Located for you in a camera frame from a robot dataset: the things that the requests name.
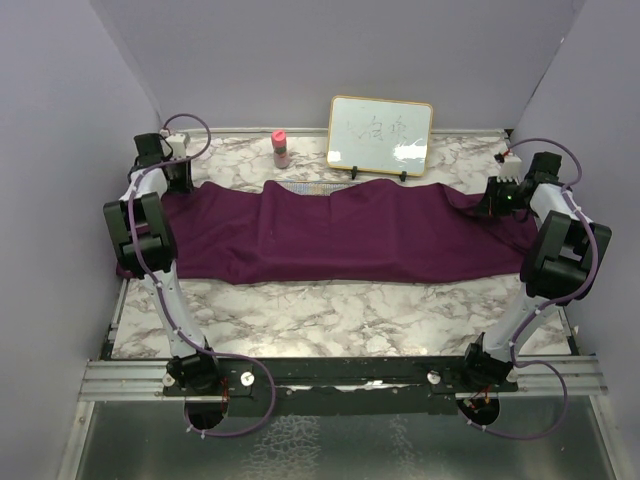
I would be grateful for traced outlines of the purple cloth wrap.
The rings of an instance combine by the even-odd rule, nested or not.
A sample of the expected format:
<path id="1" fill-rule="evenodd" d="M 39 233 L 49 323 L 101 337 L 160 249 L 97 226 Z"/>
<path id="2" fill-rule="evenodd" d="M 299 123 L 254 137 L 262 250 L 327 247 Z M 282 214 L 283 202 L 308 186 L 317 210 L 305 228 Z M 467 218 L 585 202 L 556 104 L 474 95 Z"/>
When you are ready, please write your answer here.
<path id="1" fill-rule="evenodd" d="M 207 182 L 161 201 L 182 279 L 230 284 L 363 280 L 451 283 L 520 270 L 533 220 L 475 213 L 479 195 L 387 179 L 327 196 L 268 181 L 259 193 Z"/>

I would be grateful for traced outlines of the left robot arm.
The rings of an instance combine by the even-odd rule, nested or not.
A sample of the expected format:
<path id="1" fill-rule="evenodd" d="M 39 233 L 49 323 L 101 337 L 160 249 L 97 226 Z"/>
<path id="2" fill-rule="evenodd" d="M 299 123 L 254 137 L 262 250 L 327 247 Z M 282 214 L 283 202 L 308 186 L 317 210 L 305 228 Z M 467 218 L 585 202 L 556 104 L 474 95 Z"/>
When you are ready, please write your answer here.
<path id="1" fill-rule="evenodd" d="M 177 275 L 178 248 L 164 211 L 166 193 L 193 190 L 184 134 L 145 133 L 134 137 L 137 156 L 129 186 L 103 206 L 117 264 L 139 279 L 151 296 L 169 340 L 168 388 L 214 393 L 221 371 L 209 342 L 196 325 Z"/>

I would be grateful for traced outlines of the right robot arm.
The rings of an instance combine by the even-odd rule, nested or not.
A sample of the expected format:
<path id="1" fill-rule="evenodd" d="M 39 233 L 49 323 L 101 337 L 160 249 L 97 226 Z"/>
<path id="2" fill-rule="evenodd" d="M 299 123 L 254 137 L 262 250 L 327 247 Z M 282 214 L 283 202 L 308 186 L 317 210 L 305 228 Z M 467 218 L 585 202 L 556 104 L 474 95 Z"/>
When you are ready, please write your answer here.
<path id="1" fill-rule="evenodd" d="M 476 212 L 489 218 L 518 211 L 537 218 L 537 234 L 520 270 L 521 289 L 502 319 L 465 352 L 461 383 L 481 391 L 500 385 L 517 365 L 522 346 L 558 306 L 589 292 L 610 242 L 607 226 L 593 222 L 559 180 L 562 157 L 538 152 L 521 181 L 488 179 Z"/>

